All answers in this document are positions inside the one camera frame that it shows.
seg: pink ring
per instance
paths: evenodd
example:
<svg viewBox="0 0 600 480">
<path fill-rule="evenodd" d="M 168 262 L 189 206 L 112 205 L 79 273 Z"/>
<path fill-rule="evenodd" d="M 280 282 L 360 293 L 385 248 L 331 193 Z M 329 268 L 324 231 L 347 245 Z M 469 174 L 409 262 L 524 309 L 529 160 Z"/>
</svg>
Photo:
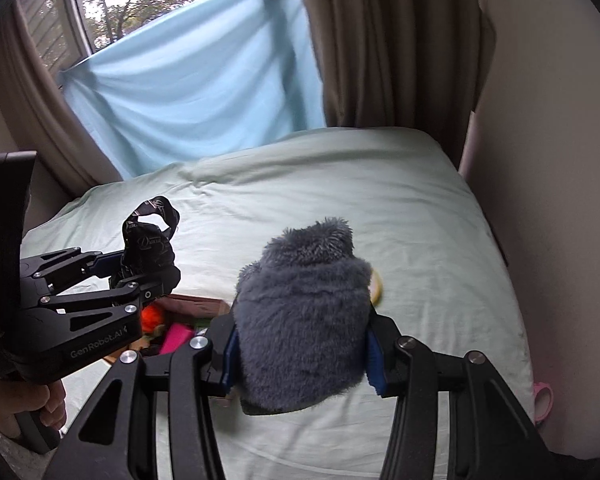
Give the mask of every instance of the pink ring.
<svg viewBox="0 0 600 480">
<path fill-rule="evenodd" d="M 546 410 L 541 415 L 536 414 L 536 424 L 545 420 L 549 412 L 551 412 L 551 408 L 554 406 L 554 391 L 548 383 L 534 383 L 534 401 L 538 402 L 538 396 L 541 392 L 547 392 L 549 395 L 549 403 L 547 404 Z"/>
</svg>

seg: light green bedsheet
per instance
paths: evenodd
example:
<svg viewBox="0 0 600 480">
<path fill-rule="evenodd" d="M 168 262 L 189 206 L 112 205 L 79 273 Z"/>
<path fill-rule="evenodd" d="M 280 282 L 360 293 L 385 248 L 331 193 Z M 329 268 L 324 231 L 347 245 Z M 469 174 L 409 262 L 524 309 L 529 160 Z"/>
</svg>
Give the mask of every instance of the light green bedsheet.
<svg viewBox="0 0 600 480">
<path fill-rule="evenodd" d="M 328 128 L 97 187 L 29 232 L 23 256 L 80 246 L 123 247 L 121 225 L 143 200 L 165 195 L 180 211 L 173 237 L 182 280 L 175 292 L 230 302 L 240 268 L 286 227 L 339 216 L 353 229 L 356 255 L 384 283 L 379 312 L 403 334 L 438 352 L 484 351 L 532 412 L 525 332 L 507 272 L 480 208 L 426 134 L 402 128 Z M 106 287 L 104 280 L 78 286 Z M 73 417 L 107 366 L 66 379 Z M 436 477 L 446 478 L 448 408 L 441 400 Z M 214 409 L 229 479 L 377 478 L 393 419 L 363 381 L 302 412 L 243 415 Z M 168 475 L 166 429 L 158 460 Z"/>
</svg>

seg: light blue sheet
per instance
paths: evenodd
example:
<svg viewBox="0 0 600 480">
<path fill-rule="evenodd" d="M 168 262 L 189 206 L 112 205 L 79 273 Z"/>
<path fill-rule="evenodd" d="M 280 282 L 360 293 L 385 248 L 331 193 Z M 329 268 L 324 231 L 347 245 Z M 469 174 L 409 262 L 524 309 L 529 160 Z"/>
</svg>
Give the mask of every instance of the light blue sheet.
<svg viewBox="0 0 600 480">
<path fill-rule="evenodd" d="M 325 125 L 302 0 L 197 0 L 61 82 L 125 179 Z"/>
</svg>

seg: beige wall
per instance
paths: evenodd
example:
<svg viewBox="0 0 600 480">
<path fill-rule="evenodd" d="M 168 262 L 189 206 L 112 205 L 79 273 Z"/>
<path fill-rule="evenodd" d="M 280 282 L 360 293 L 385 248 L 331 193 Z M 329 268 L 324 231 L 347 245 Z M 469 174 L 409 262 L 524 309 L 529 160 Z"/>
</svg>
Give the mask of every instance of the beige wall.
<svg viewBox="0 0 600 480">
<path fill-rule="evenodd" d="M 600 453 L 600 15 L 483 0 L 493 64 L 461 171 L 509 259 L 552 450 Z"/>
<path fill-rule="evenodd" d="M 17 149 L 0 112 L 0 153 Z M 31 204 L 25 218 L 25 231 L 49 220 L 68 201 L 67 194 L 49 172 L 37 163 L 31 179 Z"/>
</svg>

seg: yellow object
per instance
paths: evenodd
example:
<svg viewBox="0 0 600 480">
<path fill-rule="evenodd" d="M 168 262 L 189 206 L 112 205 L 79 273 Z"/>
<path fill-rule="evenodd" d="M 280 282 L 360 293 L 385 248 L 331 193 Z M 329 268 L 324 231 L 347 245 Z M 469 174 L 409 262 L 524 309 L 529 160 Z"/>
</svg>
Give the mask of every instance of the yellow object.
<svg viewBox="0 0 600 480">
<path fill-rule="evenodd" d="M 371 282 L 369 283 L 369 295 L 371 296 L 371 304 L 377 306 L 382 298 L 382 281 L 380 275 L 375 269 L 371 269 Z"/>
</svg>

